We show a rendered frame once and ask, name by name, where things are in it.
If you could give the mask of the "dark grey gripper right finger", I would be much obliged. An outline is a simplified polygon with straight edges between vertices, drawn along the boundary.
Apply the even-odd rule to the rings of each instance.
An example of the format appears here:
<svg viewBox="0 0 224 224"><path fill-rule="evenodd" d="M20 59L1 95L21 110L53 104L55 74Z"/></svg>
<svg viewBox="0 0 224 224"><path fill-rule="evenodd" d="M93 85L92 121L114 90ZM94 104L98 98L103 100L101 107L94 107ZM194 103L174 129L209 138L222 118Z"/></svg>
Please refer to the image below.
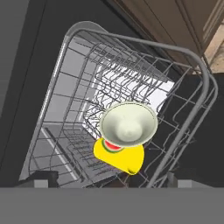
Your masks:
<svg viewBox="0 0 224 224"><path fill-rule="evenodd" d="M169 172L167 186L170 188L211 188L210 185L195 180L191 176Z"/></svg>

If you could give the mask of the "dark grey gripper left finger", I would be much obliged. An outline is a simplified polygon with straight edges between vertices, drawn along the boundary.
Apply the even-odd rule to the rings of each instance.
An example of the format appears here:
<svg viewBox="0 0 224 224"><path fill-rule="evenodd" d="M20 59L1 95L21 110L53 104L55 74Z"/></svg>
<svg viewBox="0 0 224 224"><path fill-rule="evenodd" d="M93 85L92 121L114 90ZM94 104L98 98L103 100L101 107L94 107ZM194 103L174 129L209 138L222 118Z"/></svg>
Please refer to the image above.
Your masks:
<svg viewBox="0 0 224 224"><path fill-rule="evenodd" d="M19 180L17 187L58 188L59 173L57 171L35 171L26 179Z"/></svg>

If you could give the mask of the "yellow cup with watermelon print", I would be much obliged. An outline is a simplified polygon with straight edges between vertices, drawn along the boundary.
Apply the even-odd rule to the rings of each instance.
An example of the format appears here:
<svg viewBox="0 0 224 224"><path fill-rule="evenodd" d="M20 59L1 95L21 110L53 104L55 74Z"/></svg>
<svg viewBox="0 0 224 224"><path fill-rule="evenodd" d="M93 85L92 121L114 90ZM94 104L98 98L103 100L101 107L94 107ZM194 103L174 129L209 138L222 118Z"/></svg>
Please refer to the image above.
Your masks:
<svg viewBox="0 0 224 224"><path fill-rule="evenodd" d="M129 175L136 175L144 162L144 147L142 145L119 150L109 150L104 147L103 138L99 138L94 143L93 153L102 162L112 165Z"/></svg>

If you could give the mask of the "pale green bowl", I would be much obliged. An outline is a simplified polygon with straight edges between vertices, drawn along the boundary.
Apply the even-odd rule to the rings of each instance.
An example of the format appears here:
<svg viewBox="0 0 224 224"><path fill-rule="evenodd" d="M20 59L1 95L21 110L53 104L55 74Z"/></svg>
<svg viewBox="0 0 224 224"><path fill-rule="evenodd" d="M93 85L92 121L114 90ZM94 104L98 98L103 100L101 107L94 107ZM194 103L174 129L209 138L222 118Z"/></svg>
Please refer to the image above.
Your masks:
<svg viewBox="0 0 224 224"><path fill-rule="evenodd" d="M134 101L117 103L101 116L101 136L111 144L132 147L145 144L158 129L158 117L147 105Z"/></svg>

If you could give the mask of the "brown cupboard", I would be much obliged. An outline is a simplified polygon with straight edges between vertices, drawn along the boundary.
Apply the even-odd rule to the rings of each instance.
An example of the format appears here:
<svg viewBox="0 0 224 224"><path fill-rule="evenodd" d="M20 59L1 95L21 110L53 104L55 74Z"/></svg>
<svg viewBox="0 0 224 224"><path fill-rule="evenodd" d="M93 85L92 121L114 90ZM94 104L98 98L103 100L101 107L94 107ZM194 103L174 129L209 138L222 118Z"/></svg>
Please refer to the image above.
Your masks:
<svg viewBox="0 0 224 224"><path fill-rule="evenodd" d="M187 48L211 61L224 0L105 0L146 39Z"/></svg>

